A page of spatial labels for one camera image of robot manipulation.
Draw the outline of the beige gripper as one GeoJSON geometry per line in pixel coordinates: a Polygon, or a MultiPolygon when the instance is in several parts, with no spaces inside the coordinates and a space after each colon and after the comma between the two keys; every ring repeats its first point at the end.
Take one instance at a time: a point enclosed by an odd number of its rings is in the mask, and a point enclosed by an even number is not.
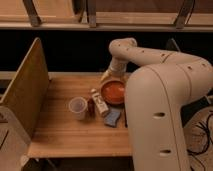
{"type": "Polygon", "coordinates": [[[123,77],[127,69],[127,62],[113,58],[109,64],[108,69],[103,73],[100,82],[105,81],[109,76],[123,77]]]}

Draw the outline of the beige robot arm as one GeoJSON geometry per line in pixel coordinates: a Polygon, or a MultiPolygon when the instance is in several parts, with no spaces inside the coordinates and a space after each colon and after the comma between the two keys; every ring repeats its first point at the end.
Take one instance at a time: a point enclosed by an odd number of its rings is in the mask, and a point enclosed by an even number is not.
{"type": "Polygon", "coordinates": [[[213,65],[178,51],[143,48],[133,38],[109,44],[105,77],[138,66],[125,87],[125,109],[135,171],[190,171],[180,110],[213,89],[213,65]]]}

